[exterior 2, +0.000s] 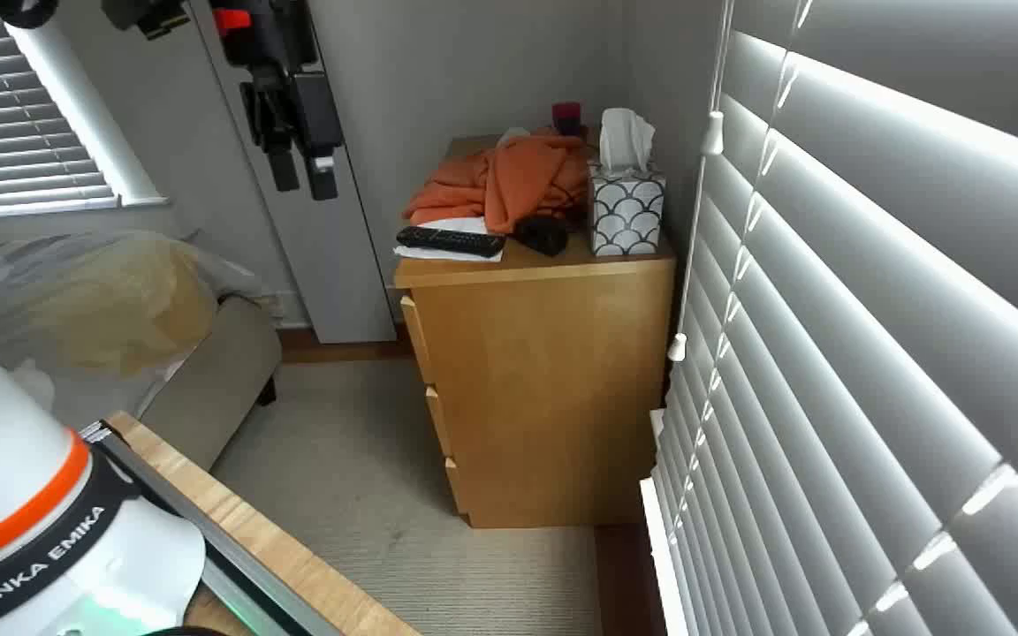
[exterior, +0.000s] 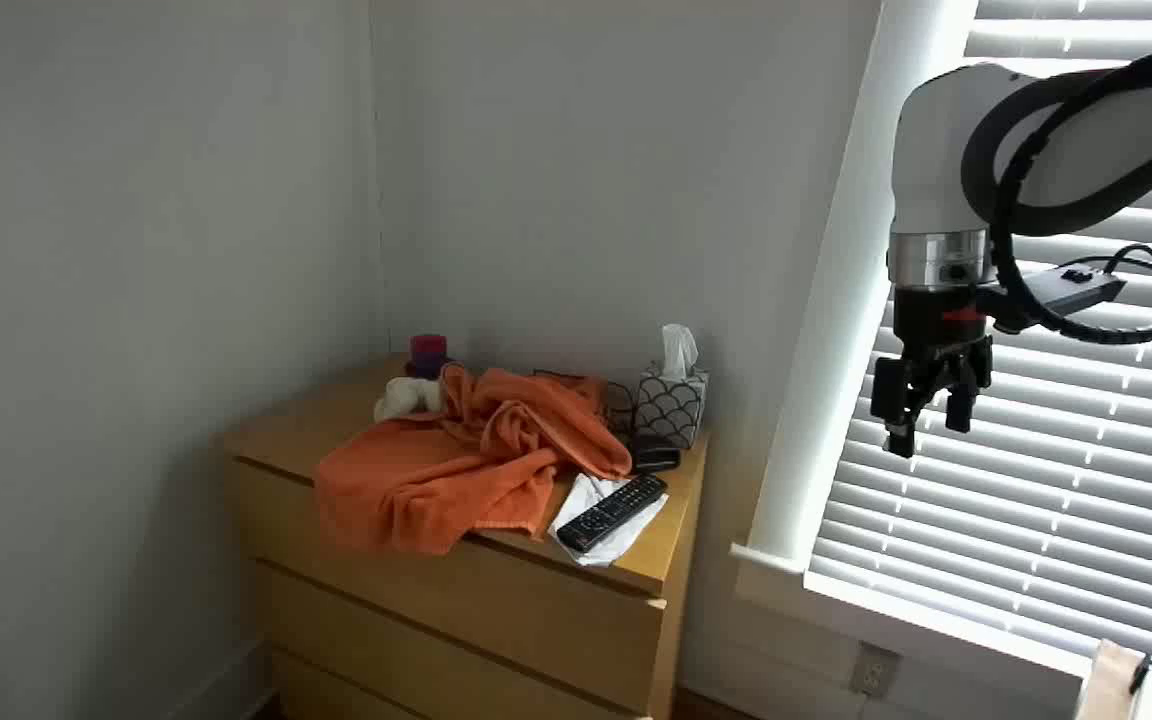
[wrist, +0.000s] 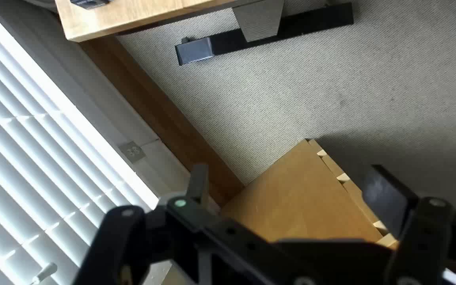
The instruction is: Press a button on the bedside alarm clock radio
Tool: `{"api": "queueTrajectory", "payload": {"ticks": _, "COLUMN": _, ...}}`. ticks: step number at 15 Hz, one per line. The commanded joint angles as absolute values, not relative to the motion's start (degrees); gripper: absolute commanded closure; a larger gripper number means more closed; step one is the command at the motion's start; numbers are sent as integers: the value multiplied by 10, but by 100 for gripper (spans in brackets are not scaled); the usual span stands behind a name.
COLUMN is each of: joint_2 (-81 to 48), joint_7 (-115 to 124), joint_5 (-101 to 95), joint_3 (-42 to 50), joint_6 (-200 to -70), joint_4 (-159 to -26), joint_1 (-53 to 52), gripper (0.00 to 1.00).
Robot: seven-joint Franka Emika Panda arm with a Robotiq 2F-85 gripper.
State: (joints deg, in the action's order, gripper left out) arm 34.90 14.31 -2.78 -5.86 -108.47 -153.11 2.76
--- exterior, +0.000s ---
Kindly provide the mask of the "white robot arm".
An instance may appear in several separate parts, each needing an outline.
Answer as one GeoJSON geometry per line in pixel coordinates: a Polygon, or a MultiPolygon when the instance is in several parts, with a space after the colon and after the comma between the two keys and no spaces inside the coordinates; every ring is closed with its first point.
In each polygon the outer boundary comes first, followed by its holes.
{"type": "Polygon", "coordinates": [[[971,428],[992,330],[1040,322],[1090,344],[1152,339],[1152,247],[1023,274],[1019,237],[1092,228],[1152,191],[1152,52],[1121,66],[1019,77],[964,62],[915,85],[897,121],[890,288],[897,356],[874,367],[874,411],[897,457],[947,390],[971,428]]]}

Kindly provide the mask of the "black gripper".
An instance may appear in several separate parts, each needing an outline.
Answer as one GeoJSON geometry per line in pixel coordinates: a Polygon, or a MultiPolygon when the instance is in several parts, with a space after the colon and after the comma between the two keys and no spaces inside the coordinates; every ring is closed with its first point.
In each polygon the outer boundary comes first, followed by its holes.
{"type": "Polygon", "coordinates": [[[902,356],[876,358],[874,411],[884,421],[884,446],[915,452],[915,397],[947,386],[946,428],[971,433],[971,409],[992,373],[992,339],[971,291],[897,291],[894,330],[902,356]]]}

